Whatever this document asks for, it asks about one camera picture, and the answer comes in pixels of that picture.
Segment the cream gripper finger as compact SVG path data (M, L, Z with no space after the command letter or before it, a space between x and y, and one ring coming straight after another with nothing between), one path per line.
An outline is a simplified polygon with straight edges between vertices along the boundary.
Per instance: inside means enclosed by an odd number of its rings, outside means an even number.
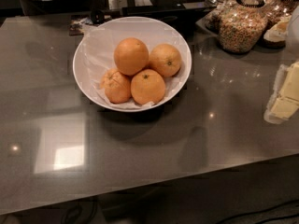
M272 124L287 121L299 109L299 62L282 64L276 74L273 93L263 118Z

